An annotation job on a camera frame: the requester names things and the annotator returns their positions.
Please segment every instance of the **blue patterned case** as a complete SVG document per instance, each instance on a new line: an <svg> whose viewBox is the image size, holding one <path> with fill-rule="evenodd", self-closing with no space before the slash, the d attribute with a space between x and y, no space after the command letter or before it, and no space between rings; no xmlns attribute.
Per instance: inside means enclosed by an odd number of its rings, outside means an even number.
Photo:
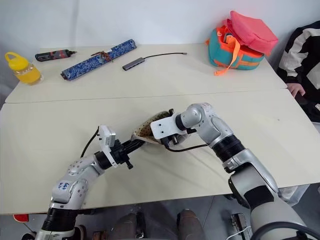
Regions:
<svg viewBox="0 0 320 240"><path fill-rule="evenodd" d="M63 70L61 76L67 81L74 80L136 48L137 46L135 41L130 39L124 43L114 46L109 52L100 52L87 60Z"/></svg>

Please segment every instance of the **handwritten label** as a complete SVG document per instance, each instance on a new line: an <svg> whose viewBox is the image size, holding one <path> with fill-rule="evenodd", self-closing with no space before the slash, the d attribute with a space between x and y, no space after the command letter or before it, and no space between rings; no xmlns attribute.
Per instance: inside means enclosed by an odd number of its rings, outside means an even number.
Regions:
<svg viewBox="0 0 320 240"><path fill-rule="evenodd" d="M69 183L67 182L59 182L58 189L66 191L68 189Z"/></svg>

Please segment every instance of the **black wire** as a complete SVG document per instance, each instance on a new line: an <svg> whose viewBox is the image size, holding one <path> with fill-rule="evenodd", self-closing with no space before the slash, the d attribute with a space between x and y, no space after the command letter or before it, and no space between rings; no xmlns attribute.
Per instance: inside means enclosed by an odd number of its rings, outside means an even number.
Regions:
<svg viewBox="0 0 320 240"><path fill-rule="evenodd" d="M170 52L170 53L162 53L162 54L156 54L156 55L150 55L150 56L146 56L143 59L147 59L147 58L151 58L151 57L156 57L156 56L162 56L162 55L170 55L170 54L183 54L186 55L186 52Z"/></svg>
<svg viewBox="0 0 320 240"><path fill-rule="evenodd" d="M269 232L273 229L294 229L294 230L298 230L299 232L308 234L308 235L320 240L320 235L316 231L314 231L308 227L302 226L300 224L296 224L293 222L286 222L286 221L276 221L276 222L272 222L272 223L268 223L266 225L263 225L257 231L255 231L255 233L252 235L250 240L260 240L260 238L264 234L266 234L267 232Z"/></svg>
<svg viewBox="0 0 320 240"><path fill-rule="evenodd" d="M167 145L164 145L164 146L165 146L165 148L166 148L167 150L169 150L170 152L179 153L179 152L184 152L184 151L188 151L188 150L191 150L191 149L197 149L197 148L207 147L208 145L207 145L207 144L202 144L202 145L191 146L191 147L187 147L187 148L179 149L179 150L171 149L171 148L170 148L169 146L167 146Z"/></svg>
<svg viewBox="0 0 320 240"><path fill-rule="evenodd" d="M88 143L85 145L85 147L84 147L84 149L83 149L83 151L82 151L82 153L81 153L80 158L82 158L82 157L85 155L85 152L86 152L87 148L89 147L90 143L91 143L92 140L95 138L95 136L97 136L98 132L99 132L99 127L97 128L97 130L95 131L95 133L93 134L93 136L90 138L90 140L88 141Z"/></svg>

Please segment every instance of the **pink bag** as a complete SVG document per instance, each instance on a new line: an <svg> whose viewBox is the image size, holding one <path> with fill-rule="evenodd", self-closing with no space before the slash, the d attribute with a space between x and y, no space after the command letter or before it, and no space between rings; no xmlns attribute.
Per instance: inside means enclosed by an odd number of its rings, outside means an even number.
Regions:
<svg viewBox="0 0 320 240"><path fill-rule="evenodd" d="M226 26L241 45L266 55L271 53L278 38L261 19L243 16L236 11L231 11L230 16Z"/></svg>

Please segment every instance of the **gray pants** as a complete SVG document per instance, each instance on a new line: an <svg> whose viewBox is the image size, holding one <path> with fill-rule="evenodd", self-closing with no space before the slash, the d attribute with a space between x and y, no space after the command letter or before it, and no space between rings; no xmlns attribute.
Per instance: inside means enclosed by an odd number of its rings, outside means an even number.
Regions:
<svg viewBox="0 0 320 240"><path fill-rule="evenodd" d="M129 240L136 238L137 217L130 213L120 218L110 233L110 240ZM205 240L202 226L191 210L183 210L177 220L179 240Z"/></svg>

